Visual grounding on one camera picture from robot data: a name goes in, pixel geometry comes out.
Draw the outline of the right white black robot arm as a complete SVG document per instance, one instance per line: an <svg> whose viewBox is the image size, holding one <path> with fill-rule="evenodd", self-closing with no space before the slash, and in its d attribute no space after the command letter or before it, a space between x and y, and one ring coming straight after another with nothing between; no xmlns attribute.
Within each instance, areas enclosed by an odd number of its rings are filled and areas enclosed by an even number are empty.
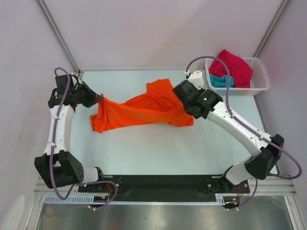
<svg viewBox="0 0 307 230"><path fill-rule="evenodd" d="M224 172L221 186L226 192L233 192L247 179L264 180L269 175L280 158L278 148L283 146L283 137L273 137L253 126L243 127L236 121L240 116L228 111L221 96L212 90L198 90L188 80L182 81L172 91L188 115L196 119L202 117L218 125L239 141L251 155Z"/></svg>

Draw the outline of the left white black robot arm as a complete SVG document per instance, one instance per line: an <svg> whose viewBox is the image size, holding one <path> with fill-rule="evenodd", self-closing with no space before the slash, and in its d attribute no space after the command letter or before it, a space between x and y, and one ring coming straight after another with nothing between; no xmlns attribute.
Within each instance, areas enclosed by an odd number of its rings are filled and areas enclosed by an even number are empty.
<svg viewBox="0 0 307 230"><path fill-rule="evenodd" d="M102 97L75 75L55 77L48 106L50 131L44 153L36 157L34 164L46 186L51 189L73 184L89 183L95 191L102 191L106 180L99 167L85 168L71 152L71 127L78 105L89 108L102 101Z"/></svg>

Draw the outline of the orange t shirt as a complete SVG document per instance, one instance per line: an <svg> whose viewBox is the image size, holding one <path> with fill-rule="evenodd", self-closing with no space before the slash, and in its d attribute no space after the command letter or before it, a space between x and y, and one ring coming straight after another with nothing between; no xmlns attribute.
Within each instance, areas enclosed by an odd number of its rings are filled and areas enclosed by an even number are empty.
<svg viewBox="0 0 307 230"><path fill-rule="evenodd" d="M124 103L107 98L98 103L98 111L90 116L92 130L105 131L148 124L169 124L174 127L194 125L194 118L185 112L180 100L172 91L169 79L146 84L146 93Z"/></svg>

